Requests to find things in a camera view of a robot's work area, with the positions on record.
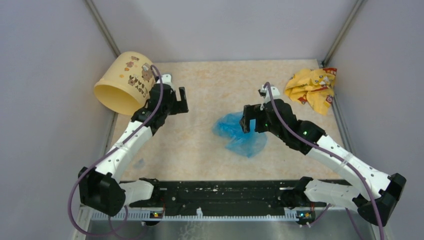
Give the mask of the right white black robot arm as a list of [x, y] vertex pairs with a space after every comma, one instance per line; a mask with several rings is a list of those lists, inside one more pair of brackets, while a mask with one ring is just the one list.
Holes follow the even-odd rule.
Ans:
[[389, 175], [366, 164], [313, 122], [297, 119], [291, 106], [281, 99], [245, 105], [240, 120], [245, 134], [251, 130], [251, 120], [255, 120], [255, 132], [272, 133], [290, 149], [319, 161], [348, 183], [330, 183], [304, 176], [288, 192], [285, 207], [327, 203], [357, 212], [373, 225], [387, 225], [406, 185], [404, 176]]

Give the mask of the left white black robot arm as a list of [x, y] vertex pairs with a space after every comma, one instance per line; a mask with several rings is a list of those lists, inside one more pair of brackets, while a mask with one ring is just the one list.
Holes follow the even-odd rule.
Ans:
[[143, 201], [154, 207], [160, 193], [151, 180], [121, 182], [122, 176], [141, 147], [162, 127], [170, 115], [189, 111], [186, 90], [175, 91], [170, 84], [156, 83], [149, 92], [147, 104], [131, 117], [124, 133], [93, 167], [78, 174], [80, 202], [110, 217], [134, 202]]

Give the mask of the yellow capybara trash bin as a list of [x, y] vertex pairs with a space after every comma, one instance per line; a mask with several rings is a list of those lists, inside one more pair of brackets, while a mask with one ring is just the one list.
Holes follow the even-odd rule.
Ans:
[[108, 109], [131, 116], [143, 107], [149, 91], [156, 83], [151, 65], [145, 55], [126, 51], [121, 53], [94, 85], [97, 100]]

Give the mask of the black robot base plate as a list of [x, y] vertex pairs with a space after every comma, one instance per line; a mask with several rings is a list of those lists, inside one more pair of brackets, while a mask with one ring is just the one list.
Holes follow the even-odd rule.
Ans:
[[200, 209], [206, 217], [283, 216], [287, 210], [325, 207], [292, 191], [295, 180], [159, 181], [148, 200], [132, 208], [161, 208], [165, 216], [193, 216]]

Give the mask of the blue plastic trash bag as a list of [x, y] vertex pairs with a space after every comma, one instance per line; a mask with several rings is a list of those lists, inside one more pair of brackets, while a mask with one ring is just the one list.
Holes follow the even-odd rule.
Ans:
[[232, 112], [219, 118], [212, 127], [212, 132], [228, 140], [225, 148], [237, 155], [252, 158], [266, 146], [268, 138], [265, 133], [254, 132], [255, 120], [250, 122], [251, 131], [244, 133], [240, 126], [242, 112]]

